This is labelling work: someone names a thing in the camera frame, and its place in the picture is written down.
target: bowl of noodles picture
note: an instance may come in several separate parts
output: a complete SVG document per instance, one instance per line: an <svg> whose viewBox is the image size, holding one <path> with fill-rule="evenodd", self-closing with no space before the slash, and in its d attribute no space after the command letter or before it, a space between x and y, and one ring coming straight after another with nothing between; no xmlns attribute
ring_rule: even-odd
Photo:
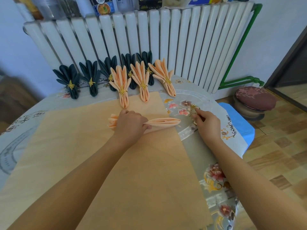
<svg viewBox="0 0 307 230"><path fill-rule="evenodd" d="M107 3L103 3L101 5L97 6L97 10L99 14L104 15L104 14L109 14L111 12L111 9Z"/></svg>

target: radiator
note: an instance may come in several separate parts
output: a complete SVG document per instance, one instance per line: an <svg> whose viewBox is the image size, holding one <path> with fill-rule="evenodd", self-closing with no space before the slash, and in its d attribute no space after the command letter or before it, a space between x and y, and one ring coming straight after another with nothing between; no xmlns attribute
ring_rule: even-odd
<svg viewBox="0 0 307 230"><path fill-rule="evenodd" d="M153 62L165 58L177 76L217 92L253 2L231 2L115 13L99 18L28 22L24 27L52 69L86 59L152 51Z"/></svg>

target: person's right arm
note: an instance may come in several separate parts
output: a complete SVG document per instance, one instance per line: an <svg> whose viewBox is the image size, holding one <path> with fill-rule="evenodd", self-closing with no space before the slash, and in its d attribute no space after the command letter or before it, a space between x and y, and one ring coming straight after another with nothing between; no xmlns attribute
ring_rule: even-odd
<svg viewBox="0 0 307 230"><path fill-rule="evenodd" d="M220 120L196 109L198 131L212 150L238 199L257 229L307 229L307 212L257 173L221 139Z"/></svg>

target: peach napkin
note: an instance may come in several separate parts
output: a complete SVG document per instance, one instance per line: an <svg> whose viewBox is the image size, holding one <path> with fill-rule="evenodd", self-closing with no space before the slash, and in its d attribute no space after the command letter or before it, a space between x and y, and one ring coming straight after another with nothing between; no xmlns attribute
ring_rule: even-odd
<svg viewBox="0 0 307 230"><path fill-rule="evenodd" d="M117 119L118 116L112 114L109 118L109 125L108 127L111 128L111 130L115 131L116 125L117 125ZM158 131L162 130L168 127L173 127L178 125L181 122L180 119L175 118L158 118L158 119L152 119L144 124L149 124L151 126L151 129L147 129L144 134L152 132L152 131Z"/></svg>
<svg viewBox="0 0 307 230"><path fill-rule="evenodd" d="M111 75L113 77L113 81L110 81L110 85L112 85L115 89L117 89L119 93L119 101L122 108L127 108L129 106L128 99L128 87L131 82L131 78L127 80L127 69L126 66L121 68L120 65L116 66L116 72L111 67Z"/></svg>
<svg viewBox="0 0 307 230"><path fill-rule="evenodd" d="M163 84L164 88L166 89L167 93L170 96L175 97L176 91L175 91L174 86L172 85L172 82L171 82L171 77L174 74L174 70L171 70L169 72L167 71L167 66L166 66L164 58L163 58L162 61L156 60L155 66L153 66L150 63L148 63L148 66L150 67L150 69L154 73L153 77L156 78L157 80L159 80Z"/></svg>
<svg viewBox="0 0 307 230"><path fill-rule="evenodd" d="M148 102L149 100L149 91L148 91L148 81L149 81L149 72L145 71L144 61L140 63L137 61L135 67L133 64L130 65L133 75L132 79L138 84L140 88L140 96L143 102Z"/></svg>

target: hand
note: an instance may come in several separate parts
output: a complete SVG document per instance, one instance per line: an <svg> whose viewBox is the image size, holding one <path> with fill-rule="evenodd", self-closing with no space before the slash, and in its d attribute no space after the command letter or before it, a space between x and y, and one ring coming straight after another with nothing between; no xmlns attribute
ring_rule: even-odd
<svg viewBox="0 0 307 230"><path fill-rule="evenodd" d="M148 119L140 113L128 111L126 109L119 113L116 130L113 139L116 143L122 143L123 146L131 147L144 134L146 129L151 129L151 126L144 124Z"/></svg>
<svg viewBox="0 0 307 230"><path fill-rule="evenodd" d="M195 108L197 114L192 118L197 123L198 132L205 144L210 147L212 144L223 142L221 139L221 121L210 111L203 111Z"/></svg>

